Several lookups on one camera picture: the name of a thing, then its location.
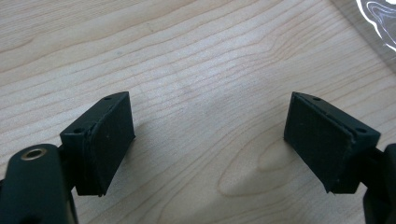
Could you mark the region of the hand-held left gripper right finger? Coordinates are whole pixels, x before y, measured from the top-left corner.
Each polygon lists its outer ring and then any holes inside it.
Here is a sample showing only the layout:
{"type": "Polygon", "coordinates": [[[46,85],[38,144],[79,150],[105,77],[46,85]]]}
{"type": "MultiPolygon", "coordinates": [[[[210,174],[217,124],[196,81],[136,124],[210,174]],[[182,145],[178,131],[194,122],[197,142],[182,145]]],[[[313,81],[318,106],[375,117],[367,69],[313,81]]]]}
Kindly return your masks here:
{"type": "Polygon", "coordinates": [[[332,193],[354,193],[363,158],[380,132],[316,96],[293,92],[285,141],[332,193]]]}

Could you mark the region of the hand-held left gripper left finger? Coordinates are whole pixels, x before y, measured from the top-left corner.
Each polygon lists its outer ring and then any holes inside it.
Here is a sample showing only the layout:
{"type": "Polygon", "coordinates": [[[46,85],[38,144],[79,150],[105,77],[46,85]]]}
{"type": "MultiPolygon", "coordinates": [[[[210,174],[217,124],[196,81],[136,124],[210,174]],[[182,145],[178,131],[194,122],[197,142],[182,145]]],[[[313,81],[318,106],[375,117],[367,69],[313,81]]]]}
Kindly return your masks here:
{"type": "Polygon", "coordinates": [[[134,140],[130,95],[108,95],[60,133],[79,195],[106,194],[134,140]]]}

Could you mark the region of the clear plastic bag white trim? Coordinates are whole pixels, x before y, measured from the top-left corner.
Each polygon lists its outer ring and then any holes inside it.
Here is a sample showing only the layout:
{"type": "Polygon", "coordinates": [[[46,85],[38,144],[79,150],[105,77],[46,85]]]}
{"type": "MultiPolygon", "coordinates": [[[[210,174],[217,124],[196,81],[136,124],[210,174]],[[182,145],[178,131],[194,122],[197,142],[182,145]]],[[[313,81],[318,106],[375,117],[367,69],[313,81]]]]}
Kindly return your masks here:
{"type": "Polygon", "coordinates": [[[330,0],[396,75],[396,0],[330,0]]]}

